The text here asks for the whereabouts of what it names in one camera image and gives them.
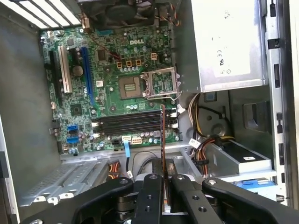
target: motherboard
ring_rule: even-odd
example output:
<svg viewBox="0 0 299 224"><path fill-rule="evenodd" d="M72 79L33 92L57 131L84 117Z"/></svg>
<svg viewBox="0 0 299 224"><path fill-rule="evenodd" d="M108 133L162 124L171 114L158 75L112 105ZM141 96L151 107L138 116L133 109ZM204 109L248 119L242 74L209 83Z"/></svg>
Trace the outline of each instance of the motherboard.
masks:
<svg viewBox="0 0 299 224"><path fill-rule="evenodd" d="M167 24L41 33L60 153L160 144L161 104L166 142L180 140L170 40Z"/></svg>

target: dell logo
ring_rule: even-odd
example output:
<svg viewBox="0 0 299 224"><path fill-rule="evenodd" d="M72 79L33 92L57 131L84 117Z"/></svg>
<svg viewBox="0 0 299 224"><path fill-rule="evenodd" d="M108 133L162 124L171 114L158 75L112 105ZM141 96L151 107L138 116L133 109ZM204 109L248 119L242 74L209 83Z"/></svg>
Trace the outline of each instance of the dell logo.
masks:
<svg viewBox="0 0 299 224"><path fill-rule="evenodd" d="M143 39L130 41L130 45L134 45L134 44L144 44Z"/></svg>

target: mounting screw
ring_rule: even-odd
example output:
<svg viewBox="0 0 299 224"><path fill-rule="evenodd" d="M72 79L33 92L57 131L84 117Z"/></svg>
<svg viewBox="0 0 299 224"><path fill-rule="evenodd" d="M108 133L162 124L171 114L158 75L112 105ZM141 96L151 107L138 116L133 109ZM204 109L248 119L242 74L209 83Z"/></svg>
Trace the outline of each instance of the mounting screw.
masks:
<svg viewBox="0 0 299 224"><path fill-rule="evenodd" d="M120 181L120 183L121 183L121 184L126 184L126 183L128 183L128 181L127 181L126 179L122 179L122 180Z"/></svg>
<svg viewBox="0 0 299 224"><path fill-rule="evenodd" d="M215 184L217 184L217 182L214 181L214 180L209 180L208 183L211 184L211 185L215 185Z"/></svg>
<svg viewBox="0 0 299 224"><path fill-rule="evenodd" d="M153 175L150 176L149 178L150 178L150 179L157 179L158 177L157 177L156 175L153 174Z"/></svg>
<svg viewBox="0 0 299 224"><path fill-rule="evenodd" d="M43 224L43 221L40 219L32 221L30 224Z"/></svg>
<svg viewBox="0 0 299 224"><path fill-rule="evenodd" d="M183 180L183 179L185 179L185 177L184 177L183 175L178 175L177 178L178 178L179 180Z"/></svg>

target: blue pcie slot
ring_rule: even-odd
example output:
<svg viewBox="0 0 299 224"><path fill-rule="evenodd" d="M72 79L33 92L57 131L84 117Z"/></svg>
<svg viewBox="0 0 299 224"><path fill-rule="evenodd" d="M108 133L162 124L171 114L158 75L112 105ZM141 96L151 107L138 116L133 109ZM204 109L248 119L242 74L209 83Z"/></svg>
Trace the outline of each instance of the blue pcie slot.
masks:
<svg viewBox="0 0 299 224"><path fill-rule="evenodd" d="M90 97L91 104L94 105L92 74L90 71L90 63L89 63L89 58L88 58L87 47L82 47L81 51L82 51L82 57L83 57L84 75L85 75L85 79L86 79L87 94Z"/></svg>

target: blue sata port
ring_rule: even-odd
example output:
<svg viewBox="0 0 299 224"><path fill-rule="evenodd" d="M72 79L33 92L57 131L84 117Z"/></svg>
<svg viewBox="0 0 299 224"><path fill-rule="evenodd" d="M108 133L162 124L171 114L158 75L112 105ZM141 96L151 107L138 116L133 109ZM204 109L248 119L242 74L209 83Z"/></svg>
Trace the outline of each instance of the blue sata port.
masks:
<svg viewBox="0 0 299 224"><path fill-rule="evenodd" d="M67 127L67 130L68 131L71 131L71 130L78 130L78 125L70 125Z"/></svg>
<svg viewBox="0 0 299 224"><path fill-rule="evenodd" d="M67 143L77 143L79 142L79 137L71 137L66 139Z"/></svg>

